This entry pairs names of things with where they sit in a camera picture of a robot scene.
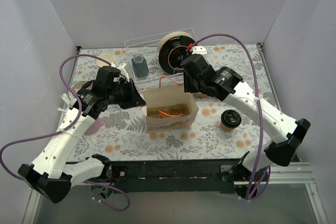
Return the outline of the black coffee lid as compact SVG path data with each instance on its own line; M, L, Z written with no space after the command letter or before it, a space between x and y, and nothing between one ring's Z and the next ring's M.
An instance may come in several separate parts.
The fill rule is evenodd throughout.
M241 116L235 110L226 110L221 114L221 124L229 129L235 129L241 124Z

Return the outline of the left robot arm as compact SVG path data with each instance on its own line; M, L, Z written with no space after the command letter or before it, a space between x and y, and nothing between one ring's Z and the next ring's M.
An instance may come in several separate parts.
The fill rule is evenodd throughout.
M53 203L63 200L70 189L86 180L110 180L111 161L94 154L83 162L67 164L78 141L109 105L122 109L145 106L125 64L101 67L94 80L84 84L66 110L60 134L53 136L43 151L30 163L22 164L18 174L32 189Z

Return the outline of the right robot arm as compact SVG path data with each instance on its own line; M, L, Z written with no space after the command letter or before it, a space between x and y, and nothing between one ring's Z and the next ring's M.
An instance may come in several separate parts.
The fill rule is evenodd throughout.
M271 164L286 167L310 127L306 119L296 120L280 112L263 98L258 98L243 78L229 67L214 70L200 54L181 62L185 92L200 92L238 109L271 138L261 152L247 152L228 173L233 180L251 180L257 171Z

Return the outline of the brown paper cup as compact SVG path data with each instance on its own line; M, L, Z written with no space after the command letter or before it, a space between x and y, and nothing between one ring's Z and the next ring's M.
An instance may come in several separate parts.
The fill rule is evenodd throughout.
M220 128L222 131L224 132L231 132L233 129L236 128L236 126L231 126L231 125L227 125L227 124L224 124L223 122L220 123Z

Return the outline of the stack of paper cups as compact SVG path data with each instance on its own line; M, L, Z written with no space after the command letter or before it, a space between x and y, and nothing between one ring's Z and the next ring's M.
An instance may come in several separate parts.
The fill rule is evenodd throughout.
M97 59L96 63L98 67L112 66L115 67L115 59L111 54L101 54Z

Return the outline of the paper takeout bag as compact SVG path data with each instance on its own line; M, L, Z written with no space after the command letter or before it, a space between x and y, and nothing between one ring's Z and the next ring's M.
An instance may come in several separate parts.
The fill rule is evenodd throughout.
M188 129L194 122L198 113L198 106L191 93L184 92L184 84L178 83L168 76L159 79L156 88L142 91L146 106L142 108L145 127L148 133L163 132L176 129ZM190 114L182 117L155 119L147 116L148 108L164 107L176 104L184 104Z

